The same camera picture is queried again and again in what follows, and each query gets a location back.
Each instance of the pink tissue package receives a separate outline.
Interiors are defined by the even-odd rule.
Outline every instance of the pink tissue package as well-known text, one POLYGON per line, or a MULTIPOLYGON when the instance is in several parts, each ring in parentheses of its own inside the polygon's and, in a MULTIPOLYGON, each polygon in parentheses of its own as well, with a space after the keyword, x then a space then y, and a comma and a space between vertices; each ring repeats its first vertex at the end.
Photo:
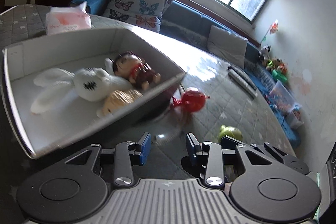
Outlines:
POLYGON ((46 15, 47 35, 91 29, 91 18, 85 9, 87 2, 77 7, 52 7, 46 15))

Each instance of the clear plastic container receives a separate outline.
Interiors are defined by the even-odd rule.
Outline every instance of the clear plastic container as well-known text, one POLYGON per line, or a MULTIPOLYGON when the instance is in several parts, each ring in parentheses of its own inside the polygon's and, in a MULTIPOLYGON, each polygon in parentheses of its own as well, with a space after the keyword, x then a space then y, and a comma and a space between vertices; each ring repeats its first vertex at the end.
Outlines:
POLYGON ((296 105, 299 105, 299 103, 297 103, 295 98, 289 93, 289 91, 279 80, 269 93, 269 96, 274 100, 278 110, 280 110, 284 116, 287 116, 292 112, 296 105))
POLYGON ((293 112, 289 113, 285 120, 292 129, 297 129, 303 125, 303 122, 298 120, 293 112))

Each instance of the silver screw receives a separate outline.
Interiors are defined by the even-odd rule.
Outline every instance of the silver screw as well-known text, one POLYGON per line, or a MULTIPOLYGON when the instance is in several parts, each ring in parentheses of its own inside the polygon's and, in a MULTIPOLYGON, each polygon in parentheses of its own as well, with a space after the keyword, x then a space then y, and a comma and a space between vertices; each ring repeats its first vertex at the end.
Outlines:
POLYGON ((118 185, 129 185, 132 183, 132 180, 127 177, 121 177, 121 178, 115 179, 115 183, 118 185))
POLYGON ((223 180, 219 177, 209 177, 207 178, 206 182, 210 185, 216 186, 222 184, 223 180))

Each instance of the butterfly blanket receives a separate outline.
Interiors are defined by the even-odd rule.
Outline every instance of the butterfly blanket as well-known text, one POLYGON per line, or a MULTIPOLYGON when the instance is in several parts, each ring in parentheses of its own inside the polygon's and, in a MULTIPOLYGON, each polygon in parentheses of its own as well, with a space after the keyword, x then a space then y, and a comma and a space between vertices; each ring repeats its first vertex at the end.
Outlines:
POLYGON ((169 2, 170 0, 110 0, 103 16, 159 32, 162 14, 169 2))

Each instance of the red toy teapot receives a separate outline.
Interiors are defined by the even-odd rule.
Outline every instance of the red toy teapot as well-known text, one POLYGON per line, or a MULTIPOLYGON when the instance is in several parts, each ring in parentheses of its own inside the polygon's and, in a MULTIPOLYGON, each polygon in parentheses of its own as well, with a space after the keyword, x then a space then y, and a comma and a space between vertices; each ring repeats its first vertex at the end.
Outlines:
POLYGON ((204 107, 206 99, 209 98, 209 95, 205 95, 197 88, 187 88, 181 100, 173 96, 172 107, 182 106, 188 112, 197 112, 204 107))

